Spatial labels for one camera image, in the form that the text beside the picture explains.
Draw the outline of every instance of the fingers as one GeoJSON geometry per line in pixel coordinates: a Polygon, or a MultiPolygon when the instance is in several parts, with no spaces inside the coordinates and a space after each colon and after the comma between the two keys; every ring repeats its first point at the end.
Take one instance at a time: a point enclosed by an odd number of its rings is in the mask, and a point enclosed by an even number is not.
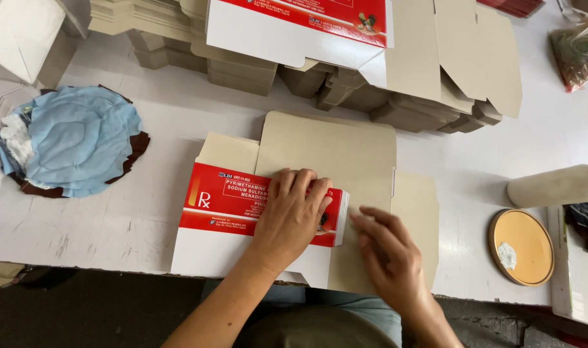
{"type": "Polygon", "coordinates": [[[320,224],[320,219],[322,218],[322,214],[324,214],[326,207],[328,207],[331,202],[332,202],[332,197],[326,196],[326,197],[322,198],[322,201],[320,202],[320,205],[318,207],[318,214],[316,216],[316,225],[320,224]]]}
{"type": "Polygon", "coordinates": [[[298,170],[288,170],[283,172],[281,176],[281,186],[279,188],[279,195],[287,196],[290,194],[292,190],[292,185],[294,185],[294,181],[298,175],[298,170]]]}
{"type": "Polygon", "coordinates": [[[283,176],[283,173],[288,170],[290,169],[284,168],[276,172],[275,175],[272,176],[272,180],[268,184],[268,200],[277,198],[277,196],[279,195],[279,188],[281,187],[281,177],[283,176]]]}
{"type": "Polygon", "coordinates": [[[307,200],[319,203],[323,197],[326,196],[329,188],[332,188],[332,181],[329,178],[317,179],[316,182],[313,183],[313,187],[307,196],[307,200]]]}
{"type": "Polygon", "coordinates": [[[378,288],[384,282],[386,273],[371,245],[372,240],[366,234],[362,234],[358,236],[358,243],[361,246],[361,254],[363,256],[363,263],[367,269],[367,274],[369,274],[369,278],[373,285],[378,288]]]}
{"type": "Polygon", "coordinates": [[[387,254],[401,257],[407,253],[405,245],[386,226],[354,213],[350,214],[350,218],[356,229],[377,241],[387,254]]]}
{"type": "Polygon", "coordinates": [[[405,245],[413,245],[414,241],[408,233],[408,229],[404,226],[402,220],[391,213],[384,210],[371,207],[360,207],[360,211],[368,216],[373,216],[375,221],[389,228],[389,230],[405,245]]]}
{"type": "Polygon", "coordinates": [[[311,169],[301,169],[296,176],[296,181],[290,192],[305,197],[309,184],[317,178],[318,174],[315,171],[311,169]]]}

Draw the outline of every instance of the hand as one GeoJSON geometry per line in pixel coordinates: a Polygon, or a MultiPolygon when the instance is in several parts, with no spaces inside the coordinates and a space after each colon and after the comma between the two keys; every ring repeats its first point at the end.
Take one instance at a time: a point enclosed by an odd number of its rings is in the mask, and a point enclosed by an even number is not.
{"type": "Polygon", "coordinates": [[[434,309],[422,270],[421,251],[402,221],[388,212],[360,207],[351,214],[369,278],[380,297],[406,320],[434,309]]]}
{"type": "Polygon", "coordinates": [[[245,256],[270,269],[275,277],[281,273],[316,235],[320,218],[332,202],[331,197],[326,197],[331,187],[329,178],[318,179],[310,169],[278,172],[268,186],[266,208],[245,256]],[[305,196],[313,180],[313,188],[305,196]]]}

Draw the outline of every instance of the plastic bag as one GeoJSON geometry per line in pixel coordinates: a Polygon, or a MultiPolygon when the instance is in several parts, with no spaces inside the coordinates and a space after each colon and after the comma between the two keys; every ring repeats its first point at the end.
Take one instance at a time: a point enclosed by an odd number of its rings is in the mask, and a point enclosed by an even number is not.
{"type": "Polygon", "coordinates": [[[554,30],[549,39],[567,93],[583,89],[588,82],[588,21],[575,28],[554,30]]]}

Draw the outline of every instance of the person's left hand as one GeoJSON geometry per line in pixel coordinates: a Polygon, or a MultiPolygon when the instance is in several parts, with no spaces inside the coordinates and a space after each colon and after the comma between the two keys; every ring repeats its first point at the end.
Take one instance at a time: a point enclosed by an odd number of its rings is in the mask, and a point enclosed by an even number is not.
{"type": "Polygon", "coordinates": [[[281,273],[296,260],[316,235],[320,218],[332,202],[325,197],[332,182],[318,179],[310,169],[284,169],[273,177],[268,187],[266,209],[256,225],[247,257],[281,273]],[[309,195],[307,187],[315,180],[309,195]]]}

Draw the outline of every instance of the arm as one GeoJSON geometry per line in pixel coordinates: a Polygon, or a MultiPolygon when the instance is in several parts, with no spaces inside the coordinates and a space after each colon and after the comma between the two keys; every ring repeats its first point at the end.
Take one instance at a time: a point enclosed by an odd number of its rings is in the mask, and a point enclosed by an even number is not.
{"type": "Polygon", "coordinates": [[[313,170],[282,170],[268,188],[266,209],[253,240],[210,296],[174,331],[162,348],[231,347],[245,321],[277,276],[303,253],[316,234],[332,183],[313,170]]]}
{"type": "Polygon", "coordinates": [[[463,347],[431,295],[421,251],[397,217],[375,208],[351,214],[369,278],[382,299],[414,330],[423,347],[463,347]]]}

